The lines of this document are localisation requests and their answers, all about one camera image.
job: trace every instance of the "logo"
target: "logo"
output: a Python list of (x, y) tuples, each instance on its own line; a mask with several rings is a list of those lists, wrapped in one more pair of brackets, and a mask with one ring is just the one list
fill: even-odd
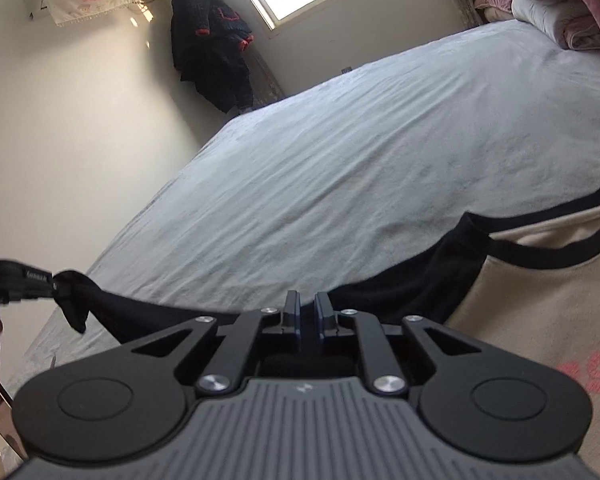
[(314, 387), (311, 386), (309, 383), (304, 383), (304, 384), (301, 384), (300, 386), (296, 386), (296, 390), (298, 390), (301, 394), (310, 392), (313, 389), (314, 389)]
[(48, 280), (44, 274), (40, 274), (39, 272), (33, 272), (32, 270), (27, 271), (27, 279), (28, 280), (38, 280), (39, 282), (47, 283)]
[(585, 367), (586, 378), (580, 377), (580, 363), (577, 361), (562, 363), (557, 366), (557, 369), (582, 384), (590, 394), (600, 394), (600, 350), (596, 350), (589, 356)]

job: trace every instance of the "screw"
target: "screw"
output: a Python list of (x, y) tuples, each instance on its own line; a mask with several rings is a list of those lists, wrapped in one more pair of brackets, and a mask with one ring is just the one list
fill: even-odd
[(231, 384), (231, 381), (222, 375), (205, 375), (198, 380), (198, 386), (208, 392), (222, 392)]
[(386, 394), (393, 394), (406, 386), (404, 379), (395, 375), (383, 375), (374, 381), (374, 388)]

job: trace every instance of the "black cloth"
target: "black cloth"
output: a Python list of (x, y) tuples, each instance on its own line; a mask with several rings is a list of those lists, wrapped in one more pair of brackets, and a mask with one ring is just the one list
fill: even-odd
[(182, 81), (219, 110), (253, 107), (242, 51), (253, 40), (249, 26), (222, 0), (171, 0), (173, 65)]
[(398, 324), (410, 314), (444, 323), (474, 284), (487, 256), (528, 269), (558, 269), (583, 263), (600, 253), (600, 230), (555, 249), (526, 247), (490, 237), (496, 232), (560, 218), (600, 206), (600, 188), (558, 206), (510, 218), (464, 213), (458, 225), (433, 247), (380, 274), (329, 293), (335, 310), (355, 308)]
[[(511, 218), (465, 213), (454, 229), (423, 253), (368, 280), (328, 292), (331, 304), (335, 310), (355, 308), (370, 312), (385, 324), (400, 324), (404, 316), (412, 314), (444, 323), (464, 300), (488, 255), (521, 267), (553, 269), (576, 265), (600, 253), (600, 230), (560, 250), (494, 240), (490, 233), (559, 218), (599, 205), (600, 188), (586, 197)], [(238, 316), (123, 298), (100, 290), (89, 278), (71, 270), (58, 274), (54, 280), (58, 284), (55, 300), (75, 330), (84, 332), (85, 321), (91, 312), (121, 343), (197, 316), (213, 315), (219, 324), (232, 324)], [(313, 305), (306, 304), (301, 309), (302, 344), (306, 342), (310, 348), (318, 345), (315, 326)]]

